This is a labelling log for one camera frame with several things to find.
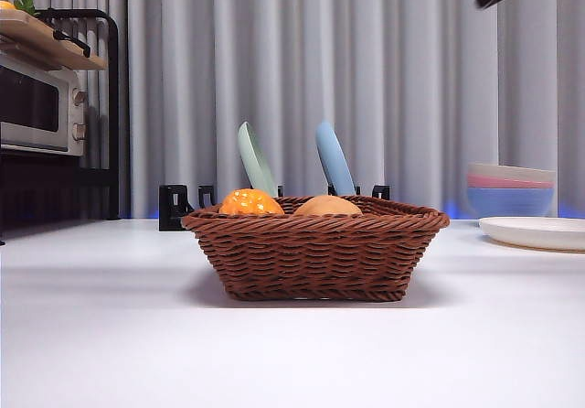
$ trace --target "black holder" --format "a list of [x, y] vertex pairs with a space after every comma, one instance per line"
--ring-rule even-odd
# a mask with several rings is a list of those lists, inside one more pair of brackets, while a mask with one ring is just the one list
[[[330, 195], [335, 196], [335, 189], [332, 185], [327, 188]], [[199, 207], [204, 209], [216, 205], [216, 190], [214, 186], [198, 187]], [[361, 192], [360, 186], [356, 186], [356, 194]], [[282, 186], [278, 186], [278, 196], [282, 196]], [[390, 200], [390, 186], [374, 186], [372, 189], [373, 198]], [[159, 231], [183, 231], [181, 218], [193, 211], [193, 207], [187, 199], [187, 188], [183, 185], [160, 186], [158, 189], [158, 230]]]
[[158, 188], [159, 231], [182, 231], [181, 218], [193, 210], [187, 199], [186, 186], [170, 185]]
[[[96, 185], [108, 187], [108, 220], [120, 218], [120, 145], [118, 135], [120, 131], [120, 91], [119, 91], [119, 57], [118, 57], [118, 26], [110, 15], [98, 9], [55, 9], [38, 10], [38, 18], [48, 25], [52, 25], [55, 19], [104, 19], [108, 24], [108, 155], [110, 156], [110, 168], [108, 169], [83, 169], [75, 176], [80, 185]], [[83, 55], [90, 55], [90, 47], [76, 38], [69, 37], [59, 32], [83, 49]], [[130, 193], [124, 196], [129, 201]]]
[[[356, 189], [357, 195], [362, 194], [362, 188], [360, 186], [354, 186], [354, 188]], [[331, 196], [337, 196], [337, 192], [335, 191], [335, 187], [333, 187], [333, 184], [329, 184], [327, 186], [327, 194]]]
[[61, 30], [53, 30], [53, 38], [56, 40], [68, 40], [73, 42], [79, 48], [83, 50], [83, 56], [88, 58], [91, 55], [91, 47], [88, 44], [81, 42], [79, 39], [74, 38], [73, 36], [67, 35], [63, 33]]
[[[327, 193], [332, 196], [337, 196], [335, 188], [332, 184], [327, 186]], [[356, 194], [361, 194], [360, 186], [356, 186]], [[390, 200], [390, 186], [374, 186], [374, 188], [372, 188], [372, 198]]]
[[372, 198], [390, 200], [390, 186], [374, 186], [372, 188]]
[[213, 186], [199, 186], [199, 207], [205, 208], [205, 195], [209, 196], [210, 205], [216, 205], [216, 190]]

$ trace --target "white dish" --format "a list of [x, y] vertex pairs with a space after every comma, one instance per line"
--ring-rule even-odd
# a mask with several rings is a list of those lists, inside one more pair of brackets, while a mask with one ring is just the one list
[[504, 243], [546, 250], [585, 251], [585, 220], [565, 218], [483, 218], [479, 226]]
[[555, 182], [556, 172], [539, 168], [499, 166], [498, 164], [471, 163], [468, 172], [482, 177], [502, 177], [534, 182]]

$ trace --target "black metal rack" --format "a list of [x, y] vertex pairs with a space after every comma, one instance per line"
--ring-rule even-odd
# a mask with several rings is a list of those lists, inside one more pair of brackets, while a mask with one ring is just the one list
[[[68, 188], [92, 187], [108, 189], [107, 213], [103, 219], [116, 220], [120, 214], [120, 146], [119, 146], [119, 51], [118, 26], [114, 20], [98, 9], [38, 10], [39, 19], [52, 26], [55, 20], [104, 19], [108, 26], [108, 150], [109, 168], [82, 168], [74, 156], [56, 156], [36, 152], [3, 150], [0, 154], [0, 235], [4, 229], [3, 190], [6, 188]], [[54, 38], [63, 39], [63, 33], [54, 32]], [[89, 47], [82, 47], [89, 56]]]
[[[336, 195], [333, 185], [327, 187], [330, 195]], [[356, 186], [356, 194], [361, 194], [361, 187]], [[199, 207], [204, 209], [209, 205], [216, 205], [216, 190], [213, 186], [199, 186], [198, 188]], [[209, 197], [209, 204], [206, 205], [205, 197]], [[278, 196], [282, 196], [282, 186], [278, 186]], [[372, 188], [373, 198], [390, 200], [390, 186], [374, 186]], [[159, 231], [183, 231], [181, 218], [193, 211], [189, 204], [187, 186], [185, 185], [164, 185], [158, 188], [158, 230]]]

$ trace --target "oven window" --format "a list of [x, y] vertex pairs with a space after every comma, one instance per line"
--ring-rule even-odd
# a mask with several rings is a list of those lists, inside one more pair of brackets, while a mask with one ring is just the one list
[[0, 121], [56, 132], [59, 90], [0, 65]]

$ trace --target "wooden shelf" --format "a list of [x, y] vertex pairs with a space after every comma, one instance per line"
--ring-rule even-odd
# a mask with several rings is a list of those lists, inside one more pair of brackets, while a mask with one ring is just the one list
[[86, 58], [83, 50], [73, 42], [54, 39], [53, 28], [21, 10], [0, 9], [0, 35], [25, 48], [23, 52], [34, 50], [43, 54], [45, 63], [57, 70], [61, 67], [70, 70], [106, 68], [104, 59], [93, 54]]

